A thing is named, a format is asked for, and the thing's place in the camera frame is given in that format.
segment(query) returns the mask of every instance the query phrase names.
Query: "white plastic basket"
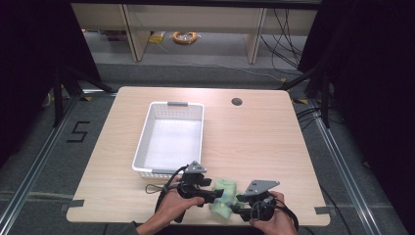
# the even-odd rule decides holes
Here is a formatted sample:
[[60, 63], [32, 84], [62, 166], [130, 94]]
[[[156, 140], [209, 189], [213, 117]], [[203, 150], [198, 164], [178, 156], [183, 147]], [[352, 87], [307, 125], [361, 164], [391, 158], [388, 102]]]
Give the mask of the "white plastic basket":
[[199, 103], [151, 103], [132, 168], [142, 177], [169, 178], [183, 165], [200, 163], [204, 110]]

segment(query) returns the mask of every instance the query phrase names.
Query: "metal frame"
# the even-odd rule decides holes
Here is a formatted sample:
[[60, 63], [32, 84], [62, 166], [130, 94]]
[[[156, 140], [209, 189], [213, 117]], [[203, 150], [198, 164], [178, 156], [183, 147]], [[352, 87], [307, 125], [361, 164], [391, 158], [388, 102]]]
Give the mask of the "metal frame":
[[[311, 99], [310, 105], [311, 108], [318, 108], [315, 100]], [[320, 129], [321, 135], [326, 143], [330, 154], [333, 157], [335, 165], [338, 169], [338, 172], [342, 178], [343, 183], [347, 189], [348, 195], [351, 198], [351, 201], [354, 204], [354, 207], [357, 210], [357, 214], [359, 215], [363, 227], [366, 230], [367, 234], [382, 234], [381, 228], [379, 227], [378, 222], [375, 219], [375, 216], [372, 213], [372, 210], [367, 205], [366, 200], [364, 199], [356, 181], [353, 178], [353, 175], [350, 172], [350, 169], [347, 166], [345, 158], [340, 151], [335, 138], [330, 131], [330, 128], [327, 128], [325, 123], [322, 121], [321, 118], [317, 120], [317, 126]]]
[[0, 234], [8, 234], [10, 229], [12, 228], [13, 223], [15, 222], [16, 218], [18, 217], [24, 202], [30, 193], [33, 185], [35, 184], [40, 172], [42, 171], [43, 167], [46, 165], [49, 156], [51, 155], [55, 145], [57, 144], [63, 129], [65, 128], [68, 117], [75, 107], [76, 103], [78, 102], [79, 97], [71, 97], [69, 102], [64, 110], [64, 115], [62, 116], [62, 121], [57, 125], [54, 126], [52, 131], [50, 132], [45, 144], [43, 145], [42, 149], [40, 150], [39, 154], [37, 155], [35, 161], [30, 167], [30, 170], [27, 172], [21, 186], [15, 192], [12, 200], [10, 201], [9, 205], [6, 207], [4, 212], [1, 214], [0, 218]]

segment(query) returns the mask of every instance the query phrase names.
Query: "basket handle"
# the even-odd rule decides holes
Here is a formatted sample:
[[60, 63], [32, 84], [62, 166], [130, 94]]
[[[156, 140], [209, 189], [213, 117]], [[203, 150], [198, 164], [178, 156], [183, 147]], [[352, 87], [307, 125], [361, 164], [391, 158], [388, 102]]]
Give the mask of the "basket handle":
[[175, 171], [173, 169], [152, 169], [154, 174], [173, 174]]
[[178, 107], [188, 107], [189, 104], [187, 102], [167, 102], [168, 106], [178, 106]]

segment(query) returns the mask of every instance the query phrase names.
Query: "human hand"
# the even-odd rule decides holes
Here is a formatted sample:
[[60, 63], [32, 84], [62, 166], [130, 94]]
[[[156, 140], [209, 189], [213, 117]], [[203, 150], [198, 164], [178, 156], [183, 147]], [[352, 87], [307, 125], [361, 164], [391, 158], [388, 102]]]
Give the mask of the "human hand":
[[[270, 191], [276, 198], [277, 206], [284, 207], [284, 195], [282, 193]], [[260, 229], [265, 235], [291, 235], [297, 234], [291, 218], [279, 209], [274, 210], [274, 215], [268, 221], [250, 220], [250, 224]]]
[[152, 235], [167, 227], [172, 220], [180, 216], [184, 211], [192, 206], [197, 206], [205, 202], [204, 198], [195, 197], [191, 199], [182, 198], [176, 189], [170, 189], [162, 199], [158, 210], [144, 224], [137, 227], [140, 235]]

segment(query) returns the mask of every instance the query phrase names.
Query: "wire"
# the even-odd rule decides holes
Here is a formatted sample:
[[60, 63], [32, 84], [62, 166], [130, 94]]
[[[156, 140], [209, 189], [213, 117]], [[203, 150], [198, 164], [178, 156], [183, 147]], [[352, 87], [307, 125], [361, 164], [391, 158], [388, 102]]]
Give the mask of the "wire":
[[309, 120], [309, 119], [312, 119], [312, 120], [315, 120], [315, 119], [317, 119], [317, 118], [321, 118], [321, 116], [314, 116], [314, 117], [308, 117], [308, 118], [305, 118], [305, 119], [302, 119], [302, 120], [299, 120], [299, 123], [302, 123], [302, 122], [305, 122], [306, 120]]
[[289, 64], [290, 66], [297, 68], [297, 64], [290, 61], [287, 57], [283, 56], [282, 54], [280, 54], [279, 52], [276, 51], [276, 48], [278, 46], [278, 42], [277, 44], [275, 44], [274, 47], [271, 47], [263, 38], [263, 36], [261, 35], [260, 38], [262, 39], [263, 43], [265, 44], [265, 46], [268, 48], [269, 51], [271, 51], [271, 53], [277, 57], [279, 57], [281, 60], [285, 61], [287, 64]]
[[289, 75], [298, 75], [300, 76], [301, 74], [297, 74], [297, 73], [292, 73], [292, 72], [286, 72], [286, 71], [282, 71], [282, 70], [278, 70], [275, 65], [274, 65], [274, 53], [271, 54], [271, 65], [272, 68], [274, 68], [276, 71], [281, 72], [281, 73], [285, 73], [285, 74], [289, 74]]
[[272, 37], [274, 38], [274, 40], [277, 42], [277, 44], [279, 44], [282, 48], [284, 48], [284, 49], [286, 49], [287, 51], [290, 51], [291, 52], [291, 50], [289, 49], [289, 48], [287, 48], [286, 46], [284, 46], [283, 44], [281, 44], [280, 43], [280, 40], [281, 40], [281, 37], [283, 36], [283, 34], [281, 34], [280, 35], [280, 37], [277, 39], [276, 37], [275, 37], [275, 35], [272, 35]]
[[290, 47], [292, 48], [292, 50], [289, 50], [289, 51], [291, 51], [293, 53], [293, 56], [294, 56], [296, 62], [299, 63], [300, 60], [298, 58], [298, 54], [296, 53], [296, 50], [298, 52], [301, 52], [301, 50], [298, 49], [296, 46], [294, 46], [293, 41], [291, 40], [290, 25], [288, 23], [288, 16], [290, 14], [290, 10], [286, 9], [285, 13], [286, 13], [285, 22], [284, 22], [284, 26], [282, 26], [282, 24], [280, 22], [280, 19], [278, 18], [278, 15], [277, 15], [277, 11], [276, 11], [276, 9], [274, 9], [275, 18], [277, 19], [278, 25], [280, 25], [280, 28], [281, 28], [281, 36], [284, 35], [284, 37], [286, 38], [286, 40], [289, 43]]
[[277, 202], [281, 203], [284, 207], [286, 207], [285, 203], [283, 203], [283, 201], [279, 200], [279, 199], [275, 199]]
[[345, 124], [344, 121], [340, 122], [340, 121], [333, 120], [331, 118], [329, 118], [329, 120], [332, 121], [332, 122], [334, 122], [334, 123], [340, 124], [340, 125], [344, 125]]
[[255, 219], [254, 218], [254, 210], [255, 210], [255, 207], [256, 207], [256, 211], [257, 211], [257, 218], [256, 219], [259, 219], [259, 213], [260, 213], [259, 204], [260, 203], [262, 203], [262, 201], [256, 201], [253, 204], [253, 206], [251, 207], [251, 219]]
[[332, 197], [330, 197], [329, 193], [327, 193], [327, 191], [323, 188], [323, 186], [319, 183], [321, 191], [323, 191], [323, 193], [327, 196], [327, 198], [330, 200], [330, 202], [333, 204], [333, 206], [335, 207], [336, 212], [339, 214], [340, 218], [342, 219], [343, 224], [346, 227], [347, 233], [351, 234], [350, 228], [348, 227], [345, 218], [343, 217], [342, 213], [340, 212], [338, 206], [336, 205], [335, 201], [332, 199]]
[[315, 235], [315, 233], [309, 227], [304, 227], [304, 229], [307, 230], [311, 235]]
[[305, 115], [308, 115], [308, 114], [317, 112], [319, 110], [321, 110], [321, 108], [311, 108], [311, 109], [307, 109], [307, 110], [301, 111], [301, 112], [297, 113], [297, 119], [300, 119], [300, 118], [302, 118]]
[[[169, 55], [172, 55], [169, 51], [167, 51], [164, 47], [162, 47], [159, 43], [157, 43], [160, 48], [162, 50], [164, 50], [164, 52], [166, 52]], [[206, 65], [206, 64], [199, 64], [199, 63], [194, 63], [194, 62], [184, 62], [184, 61], [180, 61], [175, 59], [174, 57], [171, 58], [173, 61], [176, 61], [178, 63], [182, 63], [182, 64], [188, 64], [188, 65], [196, 65], [196, 66], [202, 66], [202, 67], [219, 67], [219, 68], [224, 68], [224, 69], [228, 69], [228, 70], [233, 70], [233, 71], [243, 71], [252, 75], [260, 75], [260, 76], [267, 76], [267, 77], [271, 77], [275, 80], [278, 80], [280, 82], [282, 82], [282, 80], [280, 78], [277, 78], [275, 76], [272, 76], [270, 74], [265, 74], [265, 73], [258, 73], [258, 72], [252, 72], [252, 71], [248, 71], [248, 70], [244, 70], [244, 69], [240, 69], [240, 68], [229, 68], [229, 67], [224, 67], [224, 66], [220, 66], [220, 65]]]
[[170, 179], [168, 179], [167, 183], [166, 183], [166, 184], [164, 184], [164, 186], [162, 186], [162, 190], [163, 190], [165, 193], [167, 193], [167, 192], [168, 192], [168, 186], [170, 185], [171, 181], [173, 181], [174, 177], [175, 177], [175, 176], [176, 176], [176, 175], [177, 175], [180, 171], [185, 170], [188, 166], [189, 166], [188, 164], [187, 164], [187, 165], [185, 165], [185, 166], [181, 166], [180, 168], [178, 168], [178, 169], [176, 170], [176, 172], [174, 172], [174, 173], [171, 175], [171, 177], [170, 177]]
[[311, 121], [309, 121], [302, 129], [301, 129], [301, 131], [303, 131], [303, 130], [305, 130], [312, 122], [314, 122], [315, 120], [317, 120], [317, 119], [319, 119], [319, 118], [321, 118], [321, 116], [318, 116], [318, 117], [311, 117], [312, 118], [312, 120]]
[[[157, 188], [158, 190], [154, 190], [154, 191], [149, 191], [149, 187], [155, 187], [155, 188]], [[154, 193], [158, 193], [159, 191], [161, 191], [162, 190], [162, 187], [160, 187], [160, 186], [158, 186], [158, 185], [155, 185], [155, 184], [147, 184], [146, 185], [146, 193], [147, 194], [154, 194]]]
[[108, 224], [106, 223], [104, 226], [103, 235], [107, 234], [107, 230], [108, 230]]

